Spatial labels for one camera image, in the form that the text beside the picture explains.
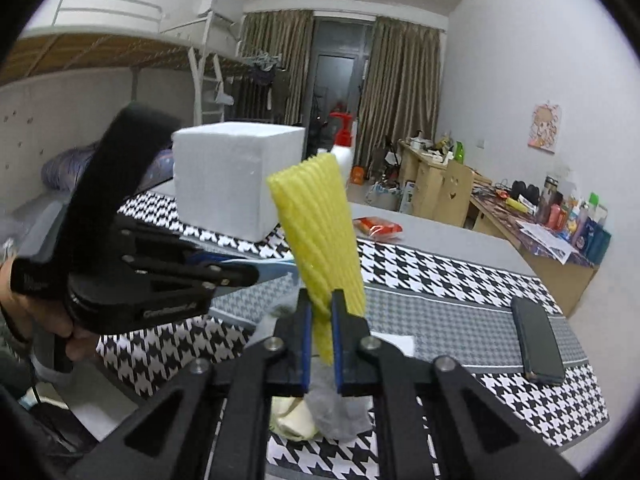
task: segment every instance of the white foam cube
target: white foam cube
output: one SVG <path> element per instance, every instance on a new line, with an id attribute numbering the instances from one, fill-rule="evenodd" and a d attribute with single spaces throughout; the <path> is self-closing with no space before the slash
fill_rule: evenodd
<path id="1" fill-rule="evenodd" d="M 174 133 L 175 199 L 180 221 L 252 242 L 278 223 L 267 177 L 302 158 L 305 130 L 218 123 Z"/>

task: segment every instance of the anime poster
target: anime poster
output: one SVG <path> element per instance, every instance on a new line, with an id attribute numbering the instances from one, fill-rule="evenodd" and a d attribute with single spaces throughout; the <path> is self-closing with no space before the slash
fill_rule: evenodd
<path id="1" fill-rule="evenodd" d="M 529 146 L 555 153 L 560 117 L 560 105 L 547 103 L 536 106 L 533 110 L 533 122 L 529 131 Z"/>

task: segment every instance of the red snack package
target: red snack package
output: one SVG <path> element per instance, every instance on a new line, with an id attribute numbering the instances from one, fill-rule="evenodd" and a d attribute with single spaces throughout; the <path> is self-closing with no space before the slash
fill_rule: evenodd
<path id="1" fill-rule="evenodd" d="M 377 216 L 364 216 L 353 221 L 354 227 L 366 234 L 371 240 L 385 242 L 398 238 L 402 226 Z"/>

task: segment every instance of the white paper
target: white paper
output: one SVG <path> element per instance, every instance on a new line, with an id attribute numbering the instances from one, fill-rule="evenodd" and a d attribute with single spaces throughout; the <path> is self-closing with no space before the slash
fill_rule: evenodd
<path id="1" fill-rule="evenodd" d="M 412 335 L 383 334 L 380 332 L 371 332 L 371 335 L 397 346 L 407 357 L 414 356 L 415 341 Z"/>
<path id="2" fill-rule="evenodd" d="M 542 227 L 542 225 L 522 222 L 520 220 L 518 220 L 518 224 L 521 225 L 521 232 L 540 243 L 563 265 L 567 262 L 569 256 L 571 256 L 571 253 L 577 252 L 573 247 L 571 247 L 571 244 L 562 240 L 562 238 L 558 238 L 548 231 L 548 229 Z"/>

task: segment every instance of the wooden chair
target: wooden chair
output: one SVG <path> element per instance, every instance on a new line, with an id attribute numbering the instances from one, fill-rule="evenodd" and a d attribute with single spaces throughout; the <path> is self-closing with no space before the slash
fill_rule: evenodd
<path id="1" fill-rule="evenodd" d="M 462 227 L 465 224 L 469 197 L 473 188 L 474 172 L 471 168 L 450 160 L 438 194 L 433 219 L 443 224 Z"/>

